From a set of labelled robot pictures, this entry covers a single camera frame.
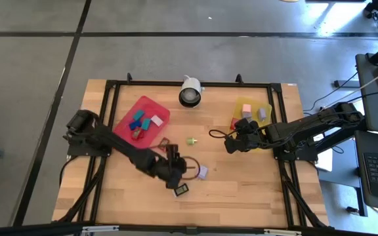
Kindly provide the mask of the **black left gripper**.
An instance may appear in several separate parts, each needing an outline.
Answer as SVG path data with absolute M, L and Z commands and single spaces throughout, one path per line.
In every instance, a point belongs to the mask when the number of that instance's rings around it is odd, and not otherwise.
M 179 185 L 182 175 L 187 170 L 187 163 L 180 156 L 179 146 L 177 144 L 166 145 L 166 157 L 153 151 L 154 164 L 151 167 L 153 178 L 170 179 L 166 181 L 167 189 L 175 189 Z

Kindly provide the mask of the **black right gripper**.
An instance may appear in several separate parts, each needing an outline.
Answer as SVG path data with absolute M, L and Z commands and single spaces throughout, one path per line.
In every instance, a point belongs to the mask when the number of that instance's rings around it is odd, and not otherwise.
M 241 149 L 266 149 L 268 147 L 256 121 L 243 118 L 237 121 L 234 127 L 236 138 L 227 136 L 224 141 L 227 153 L 233 154 Z

